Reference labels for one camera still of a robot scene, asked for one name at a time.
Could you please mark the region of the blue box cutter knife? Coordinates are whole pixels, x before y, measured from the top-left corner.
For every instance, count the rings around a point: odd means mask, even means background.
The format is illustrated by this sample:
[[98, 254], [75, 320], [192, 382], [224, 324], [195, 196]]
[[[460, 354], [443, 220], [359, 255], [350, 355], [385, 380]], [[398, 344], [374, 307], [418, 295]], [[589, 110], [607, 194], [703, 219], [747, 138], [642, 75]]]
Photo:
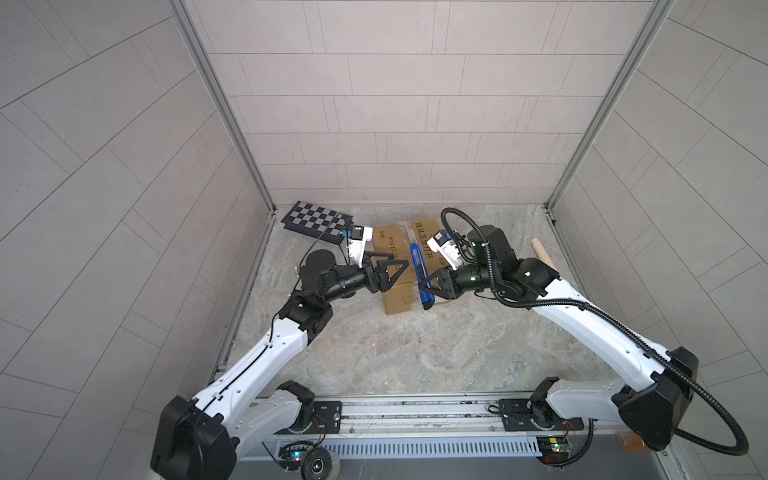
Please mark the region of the blue box cutter knife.
[[410, 253], [416, 274], [421, 305], [424, 310], [429, 310], [434, 305], [435, 297], [430, 292], [425, 292], [422, 289], [422, 283], [426, 280], [428, 274], [420, 246], [417, 243], [412, 243], [410, 245]]

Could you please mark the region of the brown cardboard express box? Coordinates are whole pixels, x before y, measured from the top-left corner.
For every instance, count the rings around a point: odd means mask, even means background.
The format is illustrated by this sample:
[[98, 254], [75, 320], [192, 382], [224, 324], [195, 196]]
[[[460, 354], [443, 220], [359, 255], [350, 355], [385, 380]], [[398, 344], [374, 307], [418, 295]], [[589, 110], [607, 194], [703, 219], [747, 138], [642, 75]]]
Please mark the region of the brown cardboard express box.
[[421, 305], [423, 293], [418, 289], [418, 273], [423, 270], [414, 267], [411, 245], [417, 244], [426, 269], [425, 276], [440, 268], [448, 267], [446, 260], [430, 250], [427, 241], [433, 237], [442, 225], [436, 218], [423, 217], [410, 221], [400, 221], [394, 224], [375, 227], [373, 230], [373, 249], [375, 252], [392, 254], [395, 259], [408, 260], [409, 266], [398, 278], [394, 286], [383, 293], [384, 311], [387, 315], [395, 315], [410, 311], [414, 306]]

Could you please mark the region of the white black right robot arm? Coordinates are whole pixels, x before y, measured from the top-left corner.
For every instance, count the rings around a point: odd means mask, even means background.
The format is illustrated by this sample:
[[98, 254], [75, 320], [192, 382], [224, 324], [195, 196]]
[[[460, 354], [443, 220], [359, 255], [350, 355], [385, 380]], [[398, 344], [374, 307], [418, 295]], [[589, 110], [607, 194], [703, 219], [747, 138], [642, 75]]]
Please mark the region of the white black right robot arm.
[[536, 257], [518, 258], [500, 229], [484, 225], [469, 233], [468, 242], [473, 261], [462, 258], [446, 231], [431, 237], [429, 249], [448, 265], [421, 280], [420, 289], [446, 300], [488, 289], [551, 320], [618, 375], [602, 382], [546, 378], [529, 399], [536, 424], [548, 429], [557, 418], [621, 422], [648, 448], [664, 449], [693, 397], [669, 367], [692, 374], [698, 365], [695, 356], [683, 348], [669, 351], [644, 337], [631, 339], [549, 264]]

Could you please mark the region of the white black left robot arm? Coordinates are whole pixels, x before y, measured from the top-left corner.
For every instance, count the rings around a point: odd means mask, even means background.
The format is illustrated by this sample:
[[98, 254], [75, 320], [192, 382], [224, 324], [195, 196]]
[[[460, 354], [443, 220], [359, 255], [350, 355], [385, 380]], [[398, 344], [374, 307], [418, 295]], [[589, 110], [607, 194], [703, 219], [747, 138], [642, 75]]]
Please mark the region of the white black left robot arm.
[[322, 332], [332, 301], [360, 289], [386, 292], [408, 265], [390, 253], [366, 252], [350, 264], [337, 264], [329, 250], [310, 253], [299, 269], [300, 288], [265, 336], [194, 397], [176, 396], [164, 407], [151, 469], [164, 479], [227, 479], [257, 444], [284, 429], [308, 428], [315, 395], [307, 387], [287, 381], [263, 401], [257, 395]]

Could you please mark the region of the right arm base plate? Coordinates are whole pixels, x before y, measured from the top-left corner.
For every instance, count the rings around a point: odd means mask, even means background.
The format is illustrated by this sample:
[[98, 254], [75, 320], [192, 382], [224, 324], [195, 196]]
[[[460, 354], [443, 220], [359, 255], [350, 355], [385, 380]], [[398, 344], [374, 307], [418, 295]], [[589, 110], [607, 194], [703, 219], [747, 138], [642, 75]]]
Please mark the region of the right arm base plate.
[[545, 401], [501, 399], [497, 404], [506, 432], [550, 432], [585, 429], [581, 418], [564, 419]]

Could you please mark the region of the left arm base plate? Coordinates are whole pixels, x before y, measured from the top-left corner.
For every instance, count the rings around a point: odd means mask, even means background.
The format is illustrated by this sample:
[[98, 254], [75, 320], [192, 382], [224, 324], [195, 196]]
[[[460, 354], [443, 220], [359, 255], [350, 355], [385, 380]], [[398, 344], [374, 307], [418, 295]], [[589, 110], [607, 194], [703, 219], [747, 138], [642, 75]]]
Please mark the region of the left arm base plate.
[[338, 434], [343, 413], [341, 401], [315, 401], [311, 418], [305, 427], [289, 427], [276, 435]]

